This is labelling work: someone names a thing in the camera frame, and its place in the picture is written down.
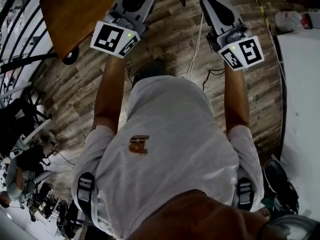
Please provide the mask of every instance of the plastic bottle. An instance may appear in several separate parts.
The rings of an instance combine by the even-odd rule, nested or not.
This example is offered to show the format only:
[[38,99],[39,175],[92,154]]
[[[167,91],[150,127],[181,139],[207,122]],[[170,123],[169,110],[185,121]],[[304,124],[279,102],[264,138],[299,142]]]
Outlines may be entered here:
[[277,27],[284,32],[301,31],[304,29],[301,22],[302,15],[297,11],[278,12],[274,20]]

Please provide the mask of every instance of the desk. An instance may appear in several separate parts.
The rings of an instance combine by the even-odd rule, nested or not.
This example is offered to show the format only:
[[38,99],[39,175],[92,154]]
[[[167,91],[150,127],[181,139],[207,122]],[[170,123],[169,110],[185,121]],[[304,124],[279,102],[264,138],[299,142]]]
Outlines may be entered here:
[[62,60],[104,18],[114,0],[40,0],[53,47]]

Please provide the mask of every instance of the yellow and black tape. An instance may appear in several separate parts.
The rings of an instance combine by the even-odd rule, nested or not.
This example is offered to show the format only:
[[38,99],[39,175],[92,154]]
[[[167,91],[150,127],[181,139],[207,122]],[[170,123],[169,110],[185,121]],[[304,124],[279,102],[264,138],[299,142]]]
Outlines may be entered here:
[[263,18],[264,18],[264,22],[265,22],[268,30],[271,32],[270,23],[269,23],[269,20],[268,20],[268,17],[267,17],[267,15],[266,15],[266,13],[265,13],[264,8],[262,7],[262,5],[261,5],[261,3],[259,2],[259,0],[255,0],[255,2],[256,2],[256,4],[257,4],[257,5],[259,6],[259,8],[260,8],[260,12],[261,12],[261,14],[262,14],[262,16],[263,16]]

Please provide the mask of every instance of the black railing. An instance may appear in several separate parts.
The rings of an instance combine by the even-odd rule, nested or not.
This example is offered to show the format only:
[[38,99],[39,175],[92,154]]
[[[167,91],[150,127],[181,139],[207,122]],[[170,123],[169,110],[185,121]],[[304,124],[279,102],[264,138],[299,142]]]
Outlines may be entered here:
[[[22,73],[22,71],[24,69],[24,66],[26,66],[28,64],[31,64],[32,62],[35,62],[35,61],[43,61],[45,59],[54,58],[54,57],[57,56],[56,53],[51,53],[52,49],[50,50],[50,52],[48,52],[46,54],[37,55],[37,56],[33,56],[33,57],[31,56],[33,51],[35,50],[35,48],[39,44],[39,42],[42,40],[44,35],[47,33],[47,28],[44,29],[44,31],[42,32],[42,34],[40,36],[37,36],[37,39],[36,39],[35,43],[33,44],[31,50],[29,51],[29,53],[27,55],[24,54],[24,51],[26,50],[27,46],[29,45],[31,39],[34,37],[34,34],[40,28],[40,26],[43,24],[43,22],[44,22],[43,18],[38,22],[38,24],[32,30],[31,34],[26,39],[26,42],[23,45],[23,48],[22,48],[21,52],[19,53],[19,55],[18,56],[14,56],[15,51],[17,49],[17,46],[19,45],[20,40],[22,39],[22,37],[23,37],[24,33],[26,32],[28,26],[30,25],[30,23],[32,22],[32,20],[35,18],[36,14],[40,10],[40,5],[39,5],[33,11],[33,13],[31,14],[30,18],[27,20],[27,22],[23,26],[23,29],[21,30],[16,42],[14,43],[14,46],[12,48],[12,51],[11,51],[8,59],[7,58],[3,58],[6,46],[7,46],[8,41],[9,41],[9,39],[10,39],[12,33],[13,33],[13,30],[14,30],[16,24],[18,23],[18,20],[19,20],[20,16],[25,11],[25,9],[27,8],[27,6],[29,5],[29,3],[31,1],[32,0],[26,0],[25,3],[23,4],[23,6],[21,7],[20,11],[15,16],[15,19],[14,19],[14,21],[12,23],[12,26],[10,27],[10,29],[8,31],[8,34],[7,34],[7,37],[5,38],[5,41],[4,41],[3,46],[2,46],[2,50],[1,50],[1,53],[0,53],[0,61],[1,62],[5,62],[6,61],[6,64],[3,64],[1,66],[0,74],[5,74],[5,73],[7,73],[9,71],[12,71],[12,73],[10,75],[10,78],[8,79],[8,82],[7,82],[6,86],[5,86],[5,78],[6,78],[6,76],[3,75],[3,78],[2,78],[2,81],[1,81],[1,86],[0,86],[0,95],[2,94],[2,90],[3,90],[4,93],[8,92],[10,86],[12,87],[12,89],[15,88],[15,86],[17,84],[17,81],[18,81],[18,79],[19,79],[19,77],[20,77],[20,75],[21,75],[21,73]],[[2,27],[2,25],[4,23],[4,21],[5,21],[8,13],[10,12],[10,9],[13,6],[14,2],[15,2],[15,0],[7,0],[5,5],[4,5],[4,7],[3,7],[3,10],[0,12],[0,26],[1,27]],[[17,74],[17,76],[15,78],[15,81],[13,81],[13,78],[15,77],[15,72],[16,72],[17,69],[19,69],[18,74]],[[3,101],[7,100],[7,104],[9,104],[9,102],[11,100],[11,96],[12,95],[10,95],[9,97],[4,98]]]

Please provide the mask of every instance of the wood plank flooring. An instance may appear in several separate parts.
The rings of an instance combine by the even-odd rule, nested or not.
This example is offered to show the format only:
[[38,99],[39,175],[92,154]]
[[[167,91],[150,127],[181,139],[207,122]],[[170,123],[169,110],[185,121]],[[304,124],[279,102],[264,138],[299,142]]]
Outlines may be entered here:
[[[241,13],[244,22],[254,35],[258,35],[265,61],[244,71],[250,103],[251,131],[254,142],[264,154],[261,163],[277,151],[282,127],[282,85],[280,69],[268,30],[260,9],[254,0],[227,0]],[[274,15],[283,10],[303,12],[306,0],[259,0],[272,26]],[[187,76],[194,56],[201,22],[199,0],[186,0],[182,7],[178,0],[159,0],[147,20],[149,31],[138,47],[129,54],[131,74],[152,60],[152,50],[160,46],[168,70],[179,77]],[[209,27],[202,26],[200,46],[194,63],[191,80],[202,88],[209,69],[222,69],[223,60],[212,53],[206,41]],[[107,54],[90,48],[90,38],[80,46],[76,63],[66,66],[57,59],[46,61],[33,78],[38,91],[46,92],[43,101],[53,115],[50,130],[58,140],[57,149],[71,162],[81,154],[86,136],[92,127],[93,109]],[[224,75],[210,75],[205,93],[208,95],[217,124],[225,131]],[[132,84],[126,79],[119,127],[126,122],[128,97]],[[57,173],[49,181],[57,197],[71,199],[70,187],[73,166],[66,161],[58,164]]]

